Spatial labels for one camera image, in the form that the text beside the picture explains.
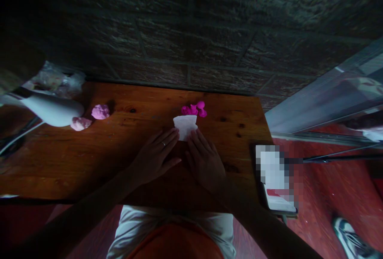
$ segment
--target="brick wall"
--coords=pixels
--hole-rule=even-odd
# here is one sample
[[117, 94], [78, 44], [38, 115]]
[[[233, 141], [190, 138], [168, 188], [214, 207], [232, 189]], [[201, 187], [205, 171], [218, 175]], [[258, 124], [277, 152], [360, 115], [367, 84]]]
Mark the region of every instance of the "brick wall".
[[381, 0], [12, 0], [6, 28], [89, 80], [256, 95], [265, 111], [383, 33]]

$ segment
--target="orange shirt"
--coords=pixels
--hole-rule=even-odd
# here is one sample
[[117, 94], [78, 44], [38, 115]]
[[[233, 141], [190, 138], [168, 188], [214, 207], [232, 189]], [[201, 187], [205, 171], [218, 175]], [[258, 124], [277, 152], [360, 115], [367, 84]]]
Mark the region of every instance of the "orange shirt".
[[151, 232], [127, 259], [223, 259], [217, 244], [199, 227], [169, 223]]

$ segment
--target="wooden table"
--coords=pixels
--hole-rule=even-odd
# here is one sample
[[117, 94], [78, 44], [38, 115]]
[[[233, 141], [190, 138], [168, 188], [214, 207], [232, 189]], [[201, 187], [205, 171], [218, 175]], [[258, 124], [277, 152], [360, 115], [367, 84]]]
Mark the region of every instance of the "wooden table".
[[[249, 144], [272, 144], [258, 98], [93, 82], [83, 86], [79, 98], [87, 110], [85, 117], [91, 118], [94, 105], [105, 103], [112, 115], [81, 132], [49, 125], [33, 131], [24, 146], [0, 164], [0, 194], [77, 201], [128, 166], [151, 134], [173, 127], [182, 106], [200, 100], [205, 101], [208, 115], [198, 117], [198, 127], [215, 143], [228, 176], [257, 200]], [[19, 115], [28, 113], [12, 109]], [[135, 190], [123, 203], [224, 211], [193, 179], [185, 149], [186, 143], [178, 142], [171, 156], [180, 156], [182, 163]]]

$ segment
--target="sneaker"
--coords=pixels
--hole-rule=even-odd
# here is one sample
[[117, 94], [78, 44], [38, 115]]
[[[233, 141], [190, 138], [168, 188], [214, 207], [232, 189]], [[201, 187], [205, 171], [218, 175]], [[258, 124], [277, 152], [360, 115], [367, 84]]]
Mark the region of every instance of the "sneaker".
[[333, 228], [348, 259], [383, 259], [382, 253], [367, 245], [346, 219], [335, 218]]

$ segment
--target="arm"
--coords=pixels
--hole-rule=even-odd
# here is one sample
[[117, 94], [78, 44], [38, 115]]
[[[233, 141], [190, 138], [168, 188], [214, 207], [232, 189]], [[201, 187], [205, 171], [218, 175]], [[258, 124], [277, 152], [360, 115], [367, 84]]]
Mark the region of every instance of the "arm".
[[181, 161], [173, 158], [164, 163], [178, 138], [177, 129], [153, 135], [126, 170], [45, 225], [10, 257], [25, 258], [33, 254], [36, 258], [65, 258], [118, 202]]
[[186, 156], [197, 181], [233, 213], [268, 258], [321, 258], [287, 226], [242, 194], [226, 177], [214, 144], [199, 130], [192, 132], [188, 145]]

